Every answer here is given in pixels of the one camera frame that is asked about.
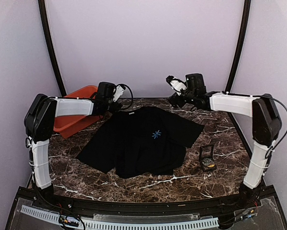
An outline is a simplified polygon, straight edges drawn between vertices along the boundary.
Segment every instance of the marble surface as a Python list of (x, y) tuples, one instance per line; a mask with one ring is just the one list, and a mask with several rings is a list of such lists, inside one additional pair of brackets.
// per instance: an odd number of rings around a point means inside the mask
[[(186, 119), (205, 125), (192, 148), (187, 149), (183, 166), (174, 175), (153, 176), (149, 173), (122, 179), (115, 170), (104, 174), (75, 156), (110, 117), (81, 130), (68, 139), (54, 134), (50, 139), (50, 176), (55, 194), (111, 202), (176, 202), (227, 196), (238, 193), (249, 165), (249, 156), (227, 113), (196, 110), (191, 106), (174, 109), (166, 99), (135, 99), (130, 110), (157, 106)], [(199, 147), (214, 144), (217, 169), (203, 172), (199, 164)]]

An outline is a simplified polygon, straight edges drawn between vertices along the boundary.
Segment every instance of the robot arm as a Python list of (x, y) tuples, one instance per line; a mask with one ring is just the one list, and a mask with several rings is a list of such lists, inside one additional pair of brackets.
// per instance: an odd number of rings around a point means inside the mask
[(282, 123), (271, 95), (248, 96), (225, 92), (206, 92), (201, 74), (186, 75), (186, 82), (173, 76), (166, 81), (176, 91), (169, 102), (174, 107), (182, 107), (186, 103), (199, 109), (225, 111), (252, 117), (252, 134), (254, 148), (250, 165), (243, 184), (243, 190), (253, 190), (261, 182), (269, 167), (271, 151), (275, 146)]
[(25, 120), (26, 146), (29, 148), (29, 164), (35, 184), (41, 190), (51, 186), (48, 167), (48, 145), (53, 133), (55, 117), (70, 115), (104, 115), (115, 112), (122, 105), (117, 102), (123, 95), (123, 84), (101, 82), (97, 93), (91, 98), (58, 98), (38, 94)]

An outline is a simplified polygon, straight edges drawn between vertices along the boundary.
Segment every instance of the orange tray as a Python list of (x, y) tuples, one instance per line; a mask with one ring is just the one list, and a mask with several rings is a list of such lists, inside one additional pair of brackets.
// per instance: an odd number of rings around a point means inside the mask
[[(93, 93), (97, 91), (97, 87), (94, 85), (88, 85), (79, 89), (65, 97), (79, 97), (89, 98)], [(54, 122), (54, 131), (60, 133), (63, 138), (68, 138), (78, 131), (90, 126), (94, 122), (98, 121), (100, 116), (61, 116), (56, 117)]]

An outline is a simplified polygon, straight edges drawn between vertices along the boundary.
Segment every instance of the white wall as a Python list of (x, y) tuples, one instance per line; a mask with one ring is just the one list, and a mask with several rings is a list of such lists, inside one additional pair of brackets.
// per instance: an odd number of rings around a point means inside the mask
[(58, 95), (36, 0), (0, 0), (0, 230), (30, 174), (24, 116), (35, 96)]
[[(249, 24), (233, 92), (271, 93), (287, 106), (287, 1), (252, 1)], [(277, 106), (287, 128), (287, 115)], [(248, 141), (251, 120), (237, 116)], [(274, 153), (272, 165), (265, 177), (279, 195), (287, 218), (287, 138)]]
[(128, 84), (135, 97), (167, 97), (168, 75), (204, 75), (223, 90), (243, 1), (47, 0), (67, 92), (100, 81)]

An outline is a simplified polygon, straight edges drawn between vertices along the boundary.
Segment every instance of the black t-shirt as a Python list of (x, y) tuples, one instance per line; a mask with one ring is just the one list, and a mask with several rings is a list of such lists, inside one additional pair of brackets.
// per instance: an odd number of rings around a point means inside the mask
[(130, 178), (145, 172), (172, 174), (183, 164), (203, 126), (157, 107), (117, 112), (77, 156), (104, 173)]

